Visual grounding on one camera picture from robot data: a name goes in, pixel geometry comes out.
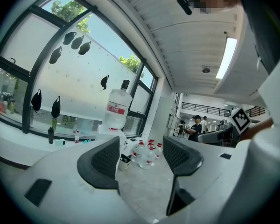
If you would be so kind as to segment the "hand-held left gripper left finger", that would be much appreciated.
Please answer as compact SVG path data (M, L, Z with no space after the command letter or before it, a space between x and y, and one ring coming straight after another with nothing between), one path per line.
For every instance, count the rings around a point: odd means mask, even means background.
M138 224L115 180L119 137L51 152L11 185L11 197L34 224Z

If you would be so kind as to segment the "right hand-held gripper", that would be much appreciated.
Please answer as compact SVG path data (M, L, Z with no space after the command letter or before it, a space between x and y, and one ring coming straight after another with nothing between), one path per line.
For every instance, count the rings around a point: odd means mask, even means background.
M236 109L227 119L220 121L217 130L198 135L197 142L221 147L236 147L240 135L251 124L242 108Z

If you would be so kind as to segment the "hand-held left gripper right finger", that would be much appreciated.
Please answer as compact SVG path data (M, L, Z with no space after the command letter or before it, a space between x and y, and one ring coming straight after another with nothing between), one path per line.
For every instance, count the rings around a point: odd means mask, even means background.
M168 217L217 217L242 172L248 145L213 146L163 137L163 155L174 175Z

